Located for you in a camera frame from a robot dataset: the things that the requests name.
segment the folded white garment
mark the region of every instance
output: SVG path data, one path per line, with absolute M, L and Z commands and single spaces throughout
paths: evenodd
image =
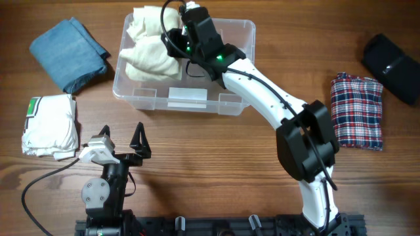
M 126 71 L 133 72 L 127 73 L 130 79 L 133 77 L 137 81 L 180 79 L 180 62 L 167 55 L 167 49 L 161 41 L 160 35 L 163 33 L 160 24 L 161 9 L 154 6 L 134 8 L 134 20 L 130 23 L 127 33 L 135 42 L 135 47 L 123 49 L 119 53 L 119 56 L 128 62 Z M 163 21 L 167 30 L 180 26 L 180 16 L 175 9 L 165 9 Z
M 22 135 L 22 153 L 53 155 L 56 160 L 74 157 L 79 146 L 75 107 L 70 94 L 31 98 Z
M 123 49 L 119 56 L 134 67 L 156 75 L 179 73 L 177 59 L 167 55 L 167 49 L 160 36 L 143 37 L 132 49 Z
M 142 37 L 160 36 L 163 33 L 160 25 L 161 10 L 161 7 L 155 6 L 134 8 L 133 21 L 130 23 L 127 33 L 135 43 Z M 173 28 L 179 28 L 180 16 L 178 11 L 167 7 L 163 14 L 163 22 L 167 31 Z

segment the red plaid cloth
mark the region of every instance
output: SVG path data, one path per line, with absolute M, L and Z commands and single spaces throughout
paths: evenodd
M 331 82 L 331 112 L 340 146 L 382 150 L 381 93 L 375 79 L 338 73 Z

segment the plastic storage bin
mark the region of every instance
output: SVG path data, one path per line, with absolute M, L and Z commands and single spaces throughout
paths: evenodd
M 127 34 L 127 28 L 133 21 L 133 14 L 125 18 L 122 49 L 134 47 L 133 40 Z M 255 25 L 250 20 L 213 19 L 223 43 L 230 43 L 242 49 L 247 58 L 255 58 Z M 113 92 L 116 98 L 126 100 L 136 109 L 167 109 L 180 111 L 211 112 L 221 115 L 239 115 L 249 104 L 240 96 L 223 89 L 208 77 L 190 77 L 185 73 L 187 60 L 182 60 L 182 79 L 164 81 L 134 81 L 125 74 L 127 62 L 118 58 L 115 70 Z M 190 75 L 203 75 L 202 69 L 190 64 Z

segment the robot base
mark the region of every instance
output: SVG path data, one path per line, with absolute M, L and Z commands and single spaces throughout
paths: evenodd
M 363 215 L 341 213 L 341 224 L 329 236 L 366 236 Z M 147 233 L 143 236 L 252 236 L 248 218 L 191 218 L 185 220 L 185 231 L 175 231 L 175 219 L 163 217 L 139 217 L 137 220 Z M 277 215 L 259 218 L 261 235 L 300 236 L 308 235 L 308 224 L 301 215 Z M 85 221 L 77 221 L 75 236 L 85 236 Z

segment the wood grain surface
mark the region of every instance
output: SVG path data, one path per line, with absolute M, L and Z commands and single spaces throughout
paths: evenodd
M 297 182 L 284 171 L 270 125 L 251 107 L 240 116 L 139 111 L 112 94 L 124 18 L 133 7 L 163 1 L 6 1 L 0 5 L 0 235 L 42 235 L 20 196 L 34 178 L 71 160 L 22 155 L 29 99 L 61 94 L 29 52 L 30 43 L 74 16 L 111 53 L 110 69 L 76 94 L 81 143 L 111 127 L 118 153 L 130 151 L 145 125 L 153 154 L 132 168 L 136 194 L 125 208 L 137 216 L 273 216 L 300 214 Z M 419 1 L 200 1 L 212 17 L 250 19 L 257 26 L 255 64 L 292 95 L 330 105 L 330 81 L 346 71 L 370 76 L 362 47 L 385 33 L 420 60 Z M 342 148 L 333 179 L 342 212 L 364 214 L 368 235 L 420 234 L 420 113 L 383 93 L 384 151 Z M 54 235 L 73 235 L 85 219 L 81 188 L 102 168 L 77 163 L 35 184 L 27 204 Z

